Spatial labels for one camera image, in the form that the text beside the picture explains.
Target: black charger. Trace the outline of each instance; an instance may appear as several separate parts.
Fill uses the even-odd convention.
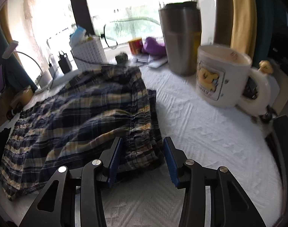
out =
[[[59,66],[60,66],[62,72],[64,74],[66,74],[66,73],[68,73],[68,72],[70,72],[72,70],[72,66],[70,64],[70,61],[68,59],[67,54],[64,53],[63,51],[62,51],[62,53],[63,54],[61,54],[60,51],[59,51],[59,58],[60,58]]]

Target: purple plush toy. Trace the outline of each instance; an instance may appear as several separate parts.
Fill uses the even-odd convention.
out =
[[[164,44],[159,44],[154,37],[146,38],[146,41],[142,48],[142,53],[148,53],[150,55],[165,56],[166,48]]]

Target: plaid shirt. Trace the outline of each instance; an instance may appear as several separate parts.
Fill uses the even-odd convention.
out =
[[[124,141],[119,173],[163,162],[155,110],[137,67],[95,66],[20,114],[5,146],[0,181],[9,200],[43,188],[60,166],[99,158],[113,139]]]

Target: white bedsheet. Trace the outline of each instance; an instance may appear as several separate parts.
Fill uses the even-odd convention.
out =
[[[280,216],[282,185],[260,127],[237,108],[219,109],[200,99],[195,92],[195,76],[176,76],[167,66],[160,69],[144,66],[141,71],[146,87],[157,90],[162,137],[171,136],[177,148],[204,167],[228,167],[266,226],[272,226]],[[39,94],[29,106],[49,95],[48,91]],[[10,202],[0,188],[0,205],[17,225],[35,197],[31,194]],[[102,198],[108,226],[174,227],[180,220],[184,190],[174,187],[167,166],[163,165],[114,185],[102,192]],[[210,197],[207,197],[206,216],[210,214],[209,201]],[[78,208],[76,201],[76,226],[80,226]],[[206,217],[205,226],[209,225]]]

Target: metal pivot screw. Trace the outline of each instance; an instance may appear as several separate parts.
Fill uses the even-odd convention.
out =
[[[94,160],[92,161],[92,164],[93,164],[94,166],[97,166],[97,165],[101,164],[101,160],[99,160],[99,159],[94,159]]]
[[[185,161],[185,163],[186,163],[187,165],[191,166],[191,165],[194,164],[194,160],[192,160],[192,159],[187,159],[187,160]]]
[[[228,171],[228,168],[225,167],[225,166],[221,166],[220,167],[220,171],[223,172],[223,173],[226,173]]]
[[[58,168],[58,172],[60,172],[60,173],[63,173],[63,172],[65,172],[66,171],[66,167],[65,166],[60,166],[59,168]]]

